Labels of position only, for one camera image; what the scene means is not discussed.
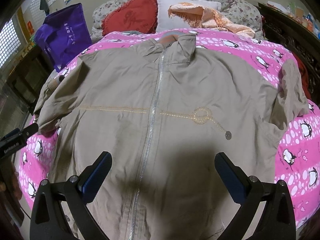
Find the gold embroidery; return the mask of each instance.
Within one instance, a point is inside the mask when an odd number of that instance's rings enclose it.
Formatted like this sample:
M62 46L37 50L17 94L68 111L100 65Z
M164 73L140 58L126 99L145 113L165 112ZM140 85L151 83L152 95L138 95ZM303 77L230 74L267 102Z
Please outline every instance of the gold embroidery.
M141 113L145 114L145 111L134 111L134 110L147 110L148 108L135 108L127 106L81 106L81 110L101 110L110 112L130 112L130 113Z
M212 121L217 126L217 128L222 132L227 132L221 124L218 123L216 119L212 116L212 111L207 107L199 107L192 114L182 114L182 113L175 113L169 111L161 111L160 114L174 116L174 117L181 117L193 120L197 124L205 124L207 121Z

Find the jacket zipper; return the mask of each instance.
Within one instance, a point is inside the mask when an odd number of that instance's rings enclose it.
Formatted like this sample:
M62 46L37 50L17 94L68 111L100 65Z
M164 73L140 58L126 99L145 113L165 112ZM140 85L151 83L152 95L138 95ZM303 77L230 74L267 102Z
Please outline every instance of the jacket zipper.
M148 155L149 155L149 150L150 150L150 145L151 145L151 140L152 140L152 134L153 134L153 125L155 123L155 114L156 114L156 107L159 101L159 96L160 96L160 91L161 91L161 84L162 84L162 77L163 77L163 68L164 68L164 55L165 52L163 52L160 62L159 62L159 80L157 82L157 89L153 95L153 103L152 105L152 109L151 109L151 113L150 113L150 125L148 127L148 133L146 136L146 141L143 147L143 152L145 151L145 156L144 156L144 160L143 160L143 165L142 165L142 169L141 169L141 173L140 173L140 178L139 178L139 185L138 185L138 189L137 192L135 194L134 197L134 201L133 201L133 214L132 214L132 224L131 224L131 229L130 229L130 233L129 233L129 239L128 240L133 240L133 236L134 236L134 231L135 231L135 227L136 227L136 218L137 218L137 206L138 206L138 199L139 199L139 194L140 194L140 188L141 188L141 183L142 183L142 179L143 179L143 174L144 174L144 170L146 168L146 164L147 164L147 159L148 159Z

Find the white pillow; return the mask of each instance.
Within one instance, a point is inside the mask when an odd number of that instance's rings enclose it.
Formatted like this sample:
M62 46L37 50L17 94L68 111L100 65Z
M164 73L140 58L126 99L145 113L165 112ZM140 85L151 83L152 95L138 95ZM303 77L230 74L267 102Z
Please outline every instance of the white pillow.
M184 22L179 16L173 16L170 18L168 16L168 9L171 5L189 2L193 4L203 5L209 8L221 10L221 3L214 1L205 0L157 0L158 3L158 26L156 32L162 32L165 30L177 29L177 28L190 28L188 23Z

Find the peach scarf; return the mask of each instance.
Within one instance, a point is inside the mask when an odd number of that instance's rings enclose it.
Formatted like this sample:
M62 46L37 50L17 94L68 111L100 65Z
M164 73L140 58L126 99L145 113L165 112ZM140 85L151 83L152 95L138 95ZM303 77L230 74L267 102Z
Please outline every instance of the peach scarf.
M168 10L169 17L179 16L192 28L214 28L221 31L230 31L247 38L254 38L254 30L234 24L217 10L202 5L182 2L171 5Z

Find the khaki jacket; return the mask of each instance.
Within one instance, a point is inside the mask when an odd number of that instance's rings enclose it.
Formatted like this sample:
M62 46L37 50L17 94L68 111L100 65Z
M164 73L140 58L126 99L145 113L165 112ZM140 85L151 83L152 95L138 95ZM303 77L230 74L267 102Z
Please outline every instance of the khaki jacket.
M41 132L62 128L49 180L108 151L111 171L88 208L111 240L216 239L239 205L215 155L273 182L279 141L308 112L298 68L288 60L282 71L278 92L239 57L196 48L193 34L167 49L150 39L83 55L38 119Z

